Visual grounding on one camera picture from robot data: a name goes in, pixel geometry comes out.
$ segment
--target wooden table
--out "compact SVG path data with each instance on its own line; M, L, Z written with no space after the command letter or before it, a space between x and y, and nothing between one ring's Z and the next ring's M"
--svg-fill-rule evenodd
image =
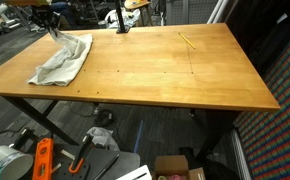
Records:
M208 109L205 154L238 112L280 108L226 24L132 28L119 35L115 31L70 32L91 33L94 41L67 87L27 84L35 67L61 48L50 35L42 37L0 67L0 96L70 144L76 142L22 98Z

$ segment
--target chair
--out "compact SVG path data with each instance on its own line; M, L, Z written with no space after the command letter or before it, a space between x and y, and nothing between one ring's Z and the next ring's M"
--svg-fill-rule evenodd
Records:
M151 26L153 26L151 14L150 14L149 9L148 9L148 6L151 4L151 2L142 1L142 2L137 3L137 4L133 4L133 2L135 2L135 0L126 0L124 3L125 8L128 10L139 9L139 11L141 13L142 24L143 24L143 26L145 26L143 12L142 12L142 8L144 7L146 9L146 12L148 15L149 23L151 24Z

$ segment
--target dark floor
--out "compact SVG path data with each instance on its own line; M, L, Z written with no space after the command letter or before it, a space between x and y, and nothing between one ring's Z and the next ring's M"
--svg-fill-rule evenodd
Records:
M23 27L0 36L0 65L42 35L29 32ZM41 112L51 102L37 99L28 101ZM114 130L113 137L122 151L133 151L140 123L143 122L137 153L141 157L141 164L147 164L150 169L154 167L156 156L178 154L179 147L190 146L198 152L206 137L206 131L192 120L188 115L188 109L114 104L101 104L101 107L114 112L115 122L108 129ZM94 126L95 117L93 115L85 117L92 112L91 103L60 101L48 118L73 139L80 141L87 130ZM0 131L4 129L19 131L23 125L34 128L37 135L47 133L46 129L0 97ZM209 158L238 172L232 146L231 137L227 134Z

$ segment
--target black metal table leg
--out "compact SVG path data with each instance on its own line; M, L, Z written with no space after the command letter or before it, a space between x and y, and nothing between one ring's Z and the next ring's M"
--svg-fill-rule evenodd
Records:
M196 156L198 161L204 161L210 154L223 135L232 128L233 122L240 111L206 110L207 138Z
M31 117L36 122L38 122L40 125L48 129L51 133L63 139L68 144L78 145L76 141L74 141L71 137L69 137L66 133L64 133L59 127L57 127L54 123L52 123L52 121L47 119L47 117L45 117L42 113L37 111L32 105L30 105L23 98L7 97L7 96L3 96L3 97L7 101L12 103L14 106L16 106L18 109L22 110L29 117Z

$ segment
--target wall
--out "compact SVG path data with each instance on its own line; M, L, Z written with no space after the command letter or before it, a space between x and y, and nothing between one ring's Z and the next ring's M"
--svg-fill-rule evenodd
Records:
M255 179L290 179L290 42L264 81L281 110L242 113L236 126Z

